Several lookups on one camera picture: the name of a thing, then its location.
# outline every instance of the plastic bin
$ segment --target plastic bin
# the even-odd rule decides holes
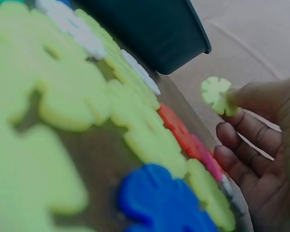
[[[170,74],[211,45],[189,0],[78,0],[146,65]]]

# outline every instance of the floor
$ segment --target floor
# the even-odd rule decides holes
[[[203,104],[201,82],[218,76],[236,86],[290,77],[290,0],[191,0],[212,53],[170,75],[213,136],[220,118]]]

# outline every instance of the red foam piece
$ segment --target red foam piece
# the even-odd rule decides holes
[[[176,116],[174,111],[167,105],[161,103],[158,110],[160,117],[164,121],[164,126],[171,130],[183,151],[186,151],[189,157],[202,160],[191,134],[184,123]]]

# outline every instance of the foam flower piece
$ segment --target foam flower piece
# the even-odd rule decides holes
[[[127,63],[139,74],[145,84],[154,92],[155,95],[160,95],[161,92],[154,82],[153,79],[149,76],[148,72],[136,61],[136,59],[128,53],[126,50],[122,49],[121,54],[126,60]]]
[[[68,5],[57,0],[37,0],[36,7],[50,17],[61,31],[73,36],[88,56],[97,60],[106,56],[101,40],[82,19],[74,14]]]
[[[50,18],[17,2],[3,3],[0,38],[8,41],[0,43],[0,73],[6,73],[0,75],[0,89],[8,86],[13,93],[21,93],[17,102],[1,100],[13,105],[10,112],[2,108],[11,121],[24,114],[27,104],[23,98],[33,90],[41,93],[41,118],[57,128],[85,131],[107,120],[111,109],[103,74],[85,61],[82,47],[61,33]]]
[[[126,232],[218,232],[188,185],[155,164],[130,173],[118,199],[123,212],[141,223]]]
[[[207,78],[201,84],[203,101],[212,105],[212,109],[219,115],[233,116],[237,113],[238,107],[231,105],[225,97],[230,86],[230,81],[216,76]]]
[[[200,201],[204,203],[211,219],[223,231],[234,231],[234,214],[215,179],[197,159],[189,159],[187,163],[190,185]]]

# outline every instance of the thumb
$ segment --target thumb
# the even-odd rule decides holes
[[[278,123],[279,109],[284,105],[288,81],[251,82],[240,89],[231,88],[227,100],[238,107],[252,111],[273,123]]]
[[[227,93],[230,103],[250,110],[282,130],[285,168],[290,182],[290,78],[268,83],[250,83]]]

